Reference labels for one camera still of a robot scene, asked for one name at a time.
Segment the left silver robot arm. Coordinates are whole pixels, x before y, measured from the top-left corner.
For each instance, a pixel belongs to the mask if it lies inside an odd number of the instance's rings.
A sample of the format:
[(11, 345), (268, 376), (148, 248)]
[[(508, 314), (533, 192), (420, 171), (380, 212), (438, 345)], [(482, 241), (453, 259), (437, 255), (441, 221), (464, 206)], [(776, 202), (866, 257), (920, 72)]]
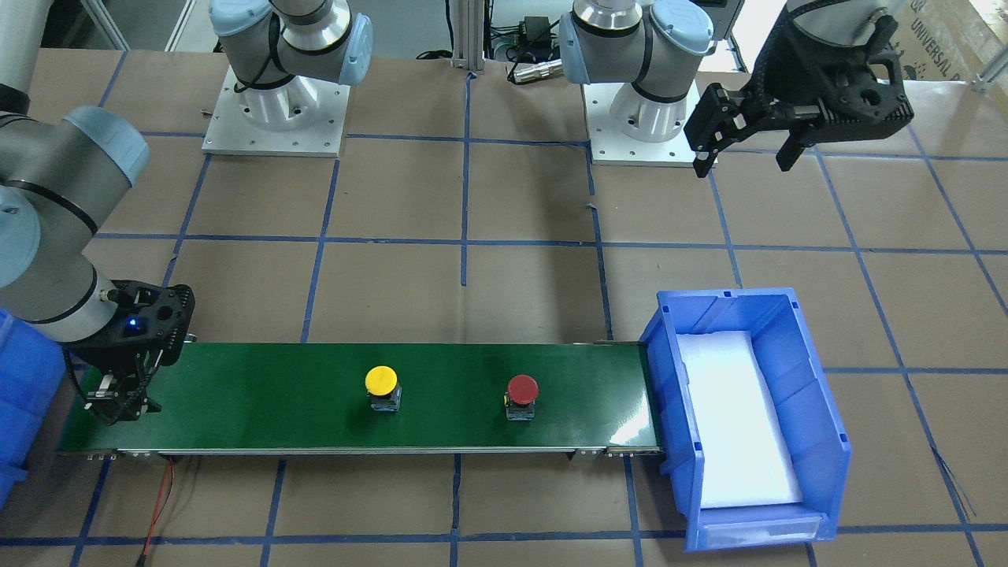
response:
[(710, 83), (687, 94), (715, 23), (691, 1), (576, 1), (559, 21), (570, 83), (619, 83), (619, 129), (645, 143), (684, 133), (698, 177), (717, 155), (759, 132), (787, 132), (788, 172), (818, 143), (888, 139), (910, 124), (899, 56), (890, 48), (900, 1), (788, 1), (738, 90)]

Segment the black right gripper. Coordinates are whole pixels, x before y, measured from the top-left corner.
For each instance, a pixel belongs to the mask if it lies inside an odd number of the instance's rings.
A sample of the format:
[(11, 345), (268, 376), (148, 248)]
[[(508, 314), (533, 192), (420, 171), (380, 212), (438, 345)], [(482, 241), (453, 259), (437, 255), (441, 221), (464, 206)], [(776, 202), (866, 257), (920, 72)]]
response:
[(110, 321), (93, 336), (69, 344), (72, 353), (100, 372), (94, 390), (85, 394), (85, 409), (107, 426), (162, 412), (146, 388), (159, 367), (179, 359), (197, 305), (186, 284), (112, 280), (111, 286), (99, 295), (111, 300)]

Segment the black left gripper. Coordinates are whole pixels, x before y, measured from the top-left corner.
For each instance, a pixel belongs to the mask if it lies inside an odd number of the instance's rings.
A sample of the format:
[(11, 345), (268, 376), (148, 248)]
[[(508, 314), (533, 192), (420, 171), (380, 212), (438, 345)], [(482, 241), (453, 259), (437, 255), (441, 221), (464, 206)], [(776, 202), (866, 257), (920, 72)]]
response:
[(706, 177), (717, 155), (756, 132), (787, 132), (776, 154), (792, 171), (818, 143), (886, 139), (914, 112), (890, 46), (894, 8), (784, 8), (748, 85), (713, 82), (684, 126), (692, 169)]

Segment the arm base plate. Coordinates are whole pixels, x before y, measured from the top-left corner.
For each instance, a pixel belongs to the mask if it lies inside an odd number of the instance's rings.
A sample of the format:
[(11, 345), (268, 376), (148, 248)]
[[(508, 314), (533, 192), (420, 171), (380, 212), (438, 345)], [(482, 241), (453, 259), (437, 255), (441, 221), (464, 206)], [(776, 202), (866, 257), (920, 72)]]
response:
[(350, 87), (296, 76), (271, 91), (236, 92), (228, 69), (206, 129), (206, 154), (337, 158)]
[(599, 165), (692, 166), (684, 126), (699, 103), (692, 83), (674, 103), (644, 99), (630, 83), (582, 86), (591, 158)]

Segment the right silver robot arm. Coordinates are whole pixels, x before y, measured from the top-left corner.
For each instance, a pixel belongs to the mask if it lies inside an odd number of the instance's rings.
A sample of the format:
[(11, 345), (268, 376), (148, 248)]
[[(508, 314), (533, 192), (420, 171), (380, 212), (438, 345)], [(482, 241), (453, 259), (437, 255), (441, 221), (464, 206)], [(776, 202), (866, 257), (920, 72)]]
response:
[[(61, 346), (64, 360), (76, 354), (100, 371), (93, 391), (72, 385), (111, 426), (161, 410), (149, 384), (180, 358), (195, 294), (108, 279), (85, 255), (150, 150), (101, 107), (72, 109), (55, 124), (29, 116), (50, 7), (2, 3), (2, 308)], [(373, 54), (373, 22), (346, 1), (213, 1), (209, 21), (234, 72), (232, 93), (258, 127), (305, 123), (312, 80), (358, 85)]]

